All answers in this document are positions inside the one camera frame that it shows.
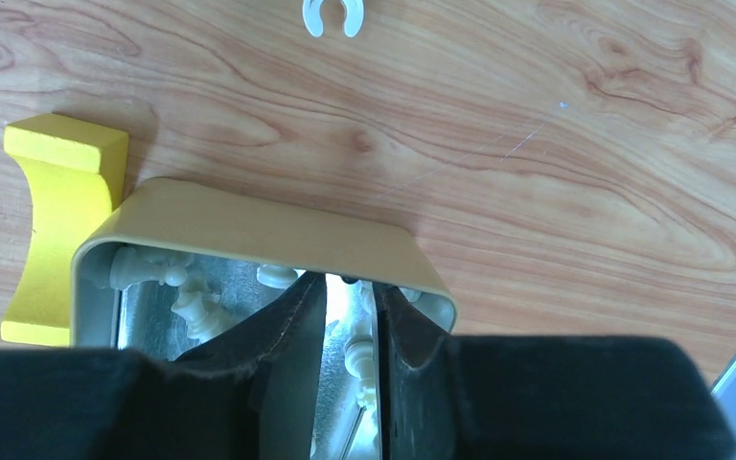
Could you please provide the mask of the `toy brick car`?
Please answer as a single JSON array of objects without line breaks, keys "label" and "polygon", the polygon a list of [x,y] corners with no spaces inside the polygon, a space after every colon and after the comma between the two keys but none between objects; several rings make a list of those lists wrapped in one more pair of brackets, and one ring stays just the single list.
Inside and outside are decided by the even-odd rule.
[{"label": "toy brick car", "polygon": [[312,37],[321,37],[328,26],[335,25],[349,38],[356,37],[365,20],[363,0],[304,0],[301,6],[303,24]]}]

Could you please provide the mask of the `yellow arch block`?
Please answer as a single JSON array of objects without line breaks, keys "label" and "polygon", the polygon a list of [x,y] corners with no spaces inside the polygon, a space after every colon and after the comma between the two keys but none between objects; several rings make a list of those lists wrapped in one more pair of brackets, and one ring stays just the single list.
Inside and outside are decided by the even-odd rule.
[{"label": "yellow arch block", "polygon": [[55,113],[6,126],[3,148],[28,183],[32,225],[23,272],[1,320],[2,340],[69,345],[71,263],[122,202],[128,146],[122,130]]}]

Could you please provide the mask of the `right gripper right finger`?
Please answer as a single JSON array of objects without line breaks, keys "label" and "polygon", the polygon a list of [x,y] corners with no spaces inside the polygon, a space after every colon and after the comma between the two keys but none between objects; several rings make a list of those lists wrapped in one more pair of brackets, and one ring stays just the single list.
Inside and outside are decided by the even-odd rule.
[{"label": "right gripper right finger", "polygon": [[690,357],[634,335],[453,335],[373,288],[385,459],[732,459]]}]

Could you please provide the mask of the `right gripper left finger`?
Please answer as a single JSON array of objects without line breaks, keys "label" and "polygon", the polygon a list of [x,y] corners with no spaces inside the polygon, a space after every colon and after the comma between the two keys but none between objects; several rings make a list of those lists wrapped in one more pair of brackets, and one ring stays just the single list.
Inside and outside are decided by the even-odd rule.
[{"label": "right gripper left finger", "polygon": [[172,361],[0,350],[0,459],[306,459],[326,304],[325,276],[308,272]]}]

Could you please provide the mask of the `yellow tin with chess pieces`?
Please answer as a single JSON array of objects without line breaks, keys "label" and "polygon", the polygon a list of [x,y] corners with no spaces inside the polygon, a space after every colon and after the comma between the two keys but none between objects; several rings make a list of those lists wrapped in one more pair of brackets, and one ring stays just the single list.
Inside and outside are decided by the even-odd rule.
[{"label": "yellow tin with chess pieces", "polygon": [[368,367],[374,284],[399,288],[445,331],[458,315],[436,269],[401,227],[148,180],[73,258],[71,343],[174,359],[240,325],[308,270],[327,285],[310,455],[378,459],[379,393]]}]

